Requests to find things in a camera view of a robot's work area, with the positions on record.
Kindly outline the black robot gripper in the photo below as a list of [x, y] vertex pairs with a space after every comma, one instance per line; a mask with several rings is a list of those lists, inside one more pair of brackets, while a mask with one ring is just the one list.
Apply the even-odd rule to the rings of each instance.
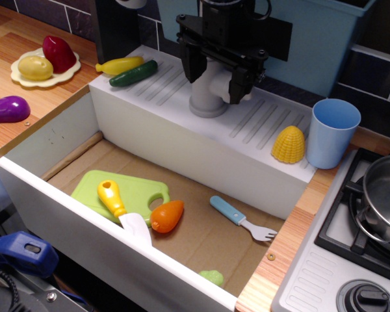
[[[207, 58], [230, 67], [245, 59], [259, 64], [268, 57], [287, 61], [293, 24], [271, 13], [271, 1], [201, 1], [198, 16], [177, 15], [177, 41], [188, 81], [202, 76]], [[229, 103], [239, 104], [262, 76], [262, 66], [233, 68]]]

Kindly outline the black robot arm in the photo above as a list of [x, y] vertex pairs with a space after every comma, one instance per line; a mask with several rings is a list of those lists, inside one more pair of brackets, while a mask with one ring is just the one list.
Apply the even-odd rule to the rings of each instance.
[[202, 1], [201, 16], [180, 14], [177, 41], [186, 78], [193, 83], [208, 59], [231, 70], [229, 102], [240, 103], [265, 76], [269, 57], [289, 58], [292, 23], [255, 12], [255, 1]]

